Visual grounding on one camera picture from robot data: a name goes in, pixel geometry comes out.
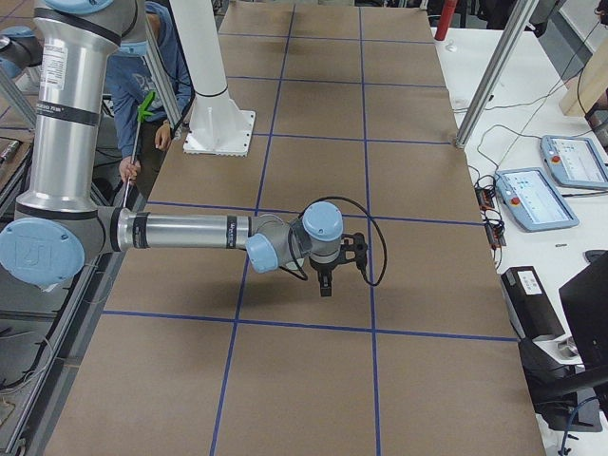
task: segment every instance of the white column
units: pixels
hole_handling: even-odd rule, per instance
[[[247,155],[256,113],[230,98],[211,1],[177,0],[171,8],[196,90],[184,151]]]

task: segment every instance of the green grabber tool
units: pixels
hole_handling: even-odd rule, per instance
[[[142,104],[137,106],[137,130],[135,131],[135,142],[133,142],[133,152],[131,153],[131,164],[135,164],[135,160],[137,157],[137,145],[140,141],[140,131],[142,130],[142,122],[144,122],[148,117],[153,114],[153,112],[148,111],[147,109],[154,101],[154,97],[156,97],[156,92],[154,90],[150,90],[143,99]],[[129,196],[130,188],[130,182],[127,182],[126,188],[124,189],[123,207],[126,207],[126,199]]]

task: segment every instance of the black box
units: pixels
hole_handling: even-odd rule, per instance
[[[564,334],[563,326],[532,266],[508,269],[503,287],[511,323],[520,338],[553,340]]]

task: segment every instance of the person's hand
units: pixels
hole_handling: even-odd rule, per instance
[[[157,149],[162,152],[166,152],[171,145],[171,125],[167,122],[163,123],[158,130],[156,130],[156,136],[154,138],[154,144]]]
[[[142,167],[140,166],[139,160],[135,161],[135,163],[131,163],[131,158],[125,157],[121,161],[121,164],[119,164],[118,169],[121,172],[123,183],[129,182],[133,185],[137,178],[137,174],[142,170]]]

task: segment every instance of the blue joint cap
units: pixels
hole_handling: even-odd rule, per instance
[[[45,0],[54,10],[67,14],[91,14],[109,7],[114,0]]]
[[[7,73],[7,76],[9,76],[11,79],[14,79],[21,74],[21,68],[19,66],[17,66],[10,60],[3,59],[1,57],[0,67],[4,70],[5,73]]]
[[[245,249],[249,260],[257,273],[267,273],[278,268],[278,256],[276,256],[273,244],[261,233],[249,237],[245,241]]]
[[[8,36],[9,38],[33,38],[34,32],[31,31],[31,28],[26,26],[14,26],[8,27],[4,30],[0,30],[0,35]]]
[[[147,51],[147,41],[140,41],[139,43],[122,42],[115,55],[120,57],[143,57]]]
[[[342,213],[326,201],[311,204],[304,212],[302,223],[311,238],[323,242],[340,239],[344,233]]]
[[[46,287],[75,276],[85,265],[85,249],[55,221],[21,218],[0,233],[0,263],[19,280]]]

